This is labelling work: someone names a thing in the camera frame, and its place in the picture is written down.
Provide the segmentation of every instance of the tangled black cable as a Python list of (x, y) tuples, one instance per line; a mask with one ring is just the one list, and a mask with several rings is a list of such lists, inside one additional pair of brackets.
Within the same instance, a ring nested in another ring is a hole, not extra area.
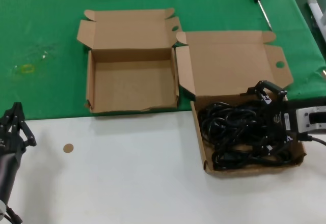
[(199, 111), (202, 137), (215, 149), (212, 155), (215, 170), (292, 163), (286, 134), (268, 133), (263, 110), (260, 100), (252, 100), (239, 106), (217, 102)]

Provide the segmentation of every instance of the box lid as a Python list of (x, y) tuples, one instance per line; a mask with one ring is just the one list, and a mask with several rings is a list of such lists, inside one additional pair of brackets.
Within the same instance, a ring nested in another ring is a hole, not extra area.
[(280, 87), (293, 82), (281, 47), (266, 43), (273, 32), (178, 32), (180, 85), (196, 96), (244, 93), (260, 80)]
[(181, 31), (174, 9), (92, 11), (81, 20), (77, 40), (92, 49), (170, 48)]

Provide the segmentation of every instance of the open cardboard box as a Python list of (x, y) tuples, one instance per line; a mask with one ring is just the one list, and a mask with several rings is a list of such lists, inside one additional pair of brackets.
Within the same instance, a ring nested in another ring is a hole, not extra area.
[(276, 38), (273, 32), (179, 32), (177, 39), (187, 46), (176, 48), (180, 85), (196, 96), (192, 111), (198, 136), (203, 168), (210, 174), (256, 174), (278, 172), (298, 166), (306, 155), (303, 144), (295, 141), (291, 152), (294, 165), (263, 167), (249, 165), (239, 170), (215, 171), (213, 148), (201, 137), (198, 111), (213, 102), (238, 105), (255, 99), (240, 96), (260, 80), (268, 80), (280, 87), (293, 82), (281, 47), (268, 45)]
[(77, 39), (88, 54), (87, 106), (92, 113), (178, 106), (174, 9), (91, 11)]

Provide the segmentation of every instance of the small cardboard disc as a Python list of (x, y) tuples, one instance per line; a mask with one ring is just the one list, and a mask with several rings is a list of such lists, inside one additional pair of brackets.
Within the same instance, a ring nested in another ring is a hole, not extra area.
[(73, 151), (73, 145), (72, 144), (66, 144), (64, 147), (63, 147), (63, 151), (65, 153), (71, 153)]

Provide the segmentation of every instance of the white table surface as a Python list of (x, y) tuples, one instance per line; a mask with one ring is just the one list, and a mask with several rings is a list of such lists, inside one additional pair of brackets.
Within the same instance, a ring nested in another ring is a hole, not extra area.
[(25, 224), (326, 223), (319, 143), (305, 143), (292, 170), (221, 179), (202, 169), (189, 111), (28, 125), (38, 145), (24, 154), (9, 201)]

